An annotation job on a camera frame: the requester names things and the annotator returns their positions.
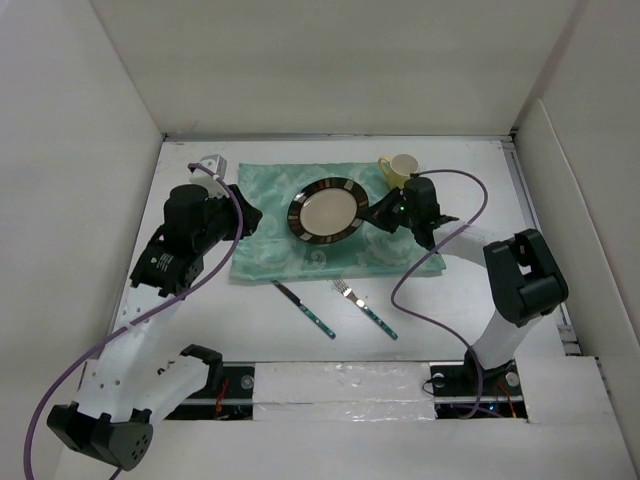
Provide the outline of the yellow mug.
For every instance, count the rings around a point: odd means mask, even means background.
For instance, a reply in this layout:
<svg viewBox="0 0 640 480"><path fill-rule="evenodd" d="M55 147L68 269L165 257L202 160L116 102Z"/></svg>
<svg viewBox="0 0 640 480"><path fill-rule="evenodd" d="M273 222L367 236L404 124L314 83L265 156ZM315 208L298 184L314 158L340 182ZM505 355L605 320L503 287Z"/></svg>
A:
<svg viewBox="0 0 640 480"><path fill-rule="evenodd" d="M378 159L380 168L390 190L402 189L412 174L419 170L417 159L409 154L398 154L393 157L381 156Z"/></svg>

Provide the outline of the dark rimmed dinner plate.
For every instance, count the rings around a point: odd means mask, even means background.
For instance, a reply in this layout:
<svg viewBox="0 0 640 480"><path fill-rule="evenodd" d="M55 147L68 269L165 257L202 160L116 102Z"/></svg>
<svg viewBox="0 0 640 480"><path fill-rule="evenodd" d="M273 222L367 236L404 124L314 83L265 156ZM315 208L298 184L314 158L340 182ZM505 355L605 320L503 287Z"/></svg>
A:
<svg viewBox="0 0 640 480"><path fill-rule="evenodd" d="M364 188L354 180L327 177L305 186L291 200L286 221L298 240L329 245L353 235L369 207Z"/></svg>

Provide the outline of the knife with green handle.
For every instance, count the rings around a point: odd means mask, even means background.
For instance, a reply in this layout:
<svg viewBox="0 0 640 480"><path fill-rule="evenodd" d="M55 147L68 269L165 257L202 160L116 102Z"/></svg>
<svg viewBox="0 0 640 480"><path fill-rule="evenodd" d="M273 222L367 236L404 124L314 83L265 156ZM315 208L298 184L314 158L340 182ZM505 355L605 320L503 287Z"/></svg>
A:
<svg viewBox="0 0 640 480"><path fill-rule="evenodd" d="M296 296L289 288L277 280L272 280L271 284L278 289L291 303L293 303L298 310L300 310L307 318L310 319L314 325L319 328L328 338L331 340L336 339L336 333L327 326L317 315L315 315L306 305L304 305L300 298Z"/></svg>

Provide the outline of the fork with green handle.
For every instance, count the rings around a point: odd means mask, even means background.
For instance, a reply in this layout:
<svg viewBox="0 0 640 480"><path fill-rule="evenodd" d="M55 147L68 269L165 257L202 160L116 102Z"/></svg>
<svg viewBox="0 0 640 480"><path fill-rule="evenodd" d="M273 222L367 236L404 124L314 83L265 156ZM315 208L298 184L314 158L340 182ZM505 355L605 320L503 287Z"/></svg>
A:
<svg viewBox="0 0 640 480"><path fill-rule="evenodd" d="M342 279L332 280L334 289L338 291L344 298L353 303L364 315L366 315L374 324L376 324L387 336L392 340L398 339L398 334L382 320L361 298L359 298Z"/></svg>

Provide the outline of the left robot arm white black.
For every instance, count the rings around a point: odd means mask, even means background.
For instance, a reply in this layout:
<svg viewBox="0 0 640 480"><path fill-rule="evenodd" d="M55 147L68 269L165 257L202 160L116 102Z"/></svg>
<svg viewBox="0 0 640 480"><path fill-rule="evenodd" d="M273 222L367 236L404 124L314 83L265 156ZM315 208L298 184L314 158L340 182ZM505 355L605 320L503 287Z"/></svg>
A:
<svg viewBox="0 0 640 480"><path fill-rule="evenodd" d="M222 387L220 353L191 344L154 368L159 340L180 306L212 279L204 257L219 242L232 245L257 229L261 212L237 185L186 184L171 190L164 221L130 276L113 332L84 355L93 363L75 399L55 405L49 429L72 451L130 471L145 456L157 425L191 394Z"/></svg>

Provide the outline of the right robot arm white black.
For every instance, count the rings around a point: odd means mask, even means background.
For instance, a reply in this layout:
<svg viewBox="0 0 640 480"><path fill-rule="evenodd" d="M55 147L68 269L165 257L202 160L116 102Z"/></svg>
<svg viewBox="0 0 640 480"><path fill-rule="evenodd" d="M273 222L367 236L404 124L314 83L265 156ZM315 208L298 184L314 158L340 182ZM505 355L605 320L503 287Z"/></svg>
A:
<svg viewBox="0 0 640 480"><path fill-rule="evenodd" d="M528 332L568 298L566 280L537 229L510 236L473 226L441 212L433 182L413 177L357 217L388 233L400 227L430 253L445 253L486 269L494 314L471 346L475 358L462 381L483 394L499 379L497 368L514 359Z"/></svg>

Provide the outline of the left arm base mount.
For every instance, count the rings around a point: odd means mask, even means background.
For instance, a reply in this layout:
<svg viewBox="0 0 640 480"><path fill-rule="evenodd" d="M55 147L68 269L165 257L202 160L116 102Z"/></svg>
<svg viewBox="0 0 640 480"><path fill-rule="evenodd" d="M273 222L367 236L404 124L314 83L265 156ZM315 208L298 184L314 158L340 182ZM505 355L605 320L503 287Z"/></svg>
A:
<svg viewBox="0 0 640 480"><path fill-rule="evenodd" d="M215 384L183 400L167 417L174 421L243 421L253 419L255 365L225 363Z"/></svg>

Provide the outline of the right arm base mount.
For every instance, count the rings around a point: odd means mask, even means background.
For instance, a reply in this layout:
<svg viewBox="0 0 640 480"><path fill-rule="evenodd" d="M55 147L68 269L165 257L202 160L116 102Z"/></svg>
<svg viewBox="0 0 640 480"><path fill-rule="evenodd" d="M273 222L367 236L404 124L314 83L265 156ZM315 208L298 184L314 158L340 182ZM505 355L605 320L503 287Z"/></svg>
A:
<svg viewBox="0 0 640 480"><path fill-rule="evenodd" d="M437 420L528 418L514 360L484 370L482 383L469 355L463 361L431 362L429 373L421 388L433 400Z"/></svg>

